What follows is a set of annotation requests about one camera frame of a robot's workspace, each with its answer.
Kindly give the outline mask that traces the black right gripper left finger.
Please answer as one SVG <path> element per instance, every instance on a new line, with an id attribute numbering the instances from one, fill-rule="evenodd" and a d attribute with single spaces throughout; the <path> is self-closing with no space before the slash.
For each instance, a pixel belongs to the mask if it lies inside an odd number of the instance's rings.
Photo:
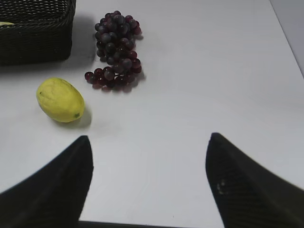
<path id="1" fill-rule="evenodd" d="M 80 136 L 39 171 L 0 195 L 2 228 L 76 228 L 93 176 L 93 154 Z"/>

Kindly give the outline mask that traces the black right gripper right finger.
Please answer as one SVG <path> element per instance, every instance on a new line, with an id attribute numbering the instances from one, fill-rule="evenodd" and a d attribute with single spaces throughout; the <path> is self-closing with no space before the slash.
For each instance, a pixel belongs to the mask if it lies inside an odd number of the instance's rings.
<path id="1" fill-rule="evenodd" d="M 206 176 L 226 228 L 302 228 L 304 191 L 212 133 Z"/>

